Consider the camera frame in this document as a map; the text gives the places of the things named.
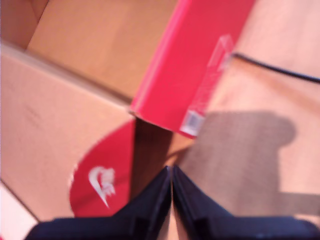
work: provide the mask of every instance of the brown cardboard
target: brown cardboard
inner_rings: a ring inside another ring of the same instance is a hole
[[[320,76],[320,2],[259,1],[237,51]],[[235,215],[320,226],[320,85],[233,60],[180,166]]]
[[[34,15],[39,22],[49,0],[30,0]]]
[[[51,0],[28,50],[132,99],[173,0]]]
[[[24,208],[14,195],[0,183],[1,193],[1,238],[21,240],[26,237],[37,220]]]
[[[29,0],[1,1],[1,41],[26,49],[38,20]]]
[[[164,166],[178,164],[193,142],[193,139],[137,119],[131,198],[136,197]]]
[[[1,46],[1,179],[42,221],[70,217],[77,163],[133,121],[127,105],[87,81]]]

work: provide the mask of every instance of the sticker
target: sticker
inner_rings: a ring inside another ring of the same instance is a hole
[[[197,136],[204,119],[205,118],[197,112],[188,110],[180,130],[191,136]]]
[[[104,136],[74,168],[69,201],[75,217],[112,216],[129,201],[135,120]]]

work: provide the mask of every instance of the white label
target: white label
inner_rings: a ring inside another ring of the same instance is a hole
[[[205,118],[197,112],[188,110],[180,130],[191,136],[197,136],[204,119]]]
[[[89,182],[96,193],[102,199],[107,208],[107,196],[116,194],[114,187],[115,170],[113,168],[104,168],[103,166],[96,166],[92,168],[88,174]]]

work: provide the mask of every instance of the nike logo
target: nike logo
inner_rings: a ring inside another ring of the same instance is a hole
[[[94,188],[107,208],[109,208],[107,196],[116,194],[113,184],[115,180],[115,170],[113,168],[106,169],[103,166],[96,166],[90,170],[88,178],[91,186]]]

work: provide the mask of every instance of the barcode label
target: barcode label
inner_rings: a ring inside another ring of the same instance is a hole
[[[180,130],[186,134],[197,136],[204,117],[195,111],[188,110]]]

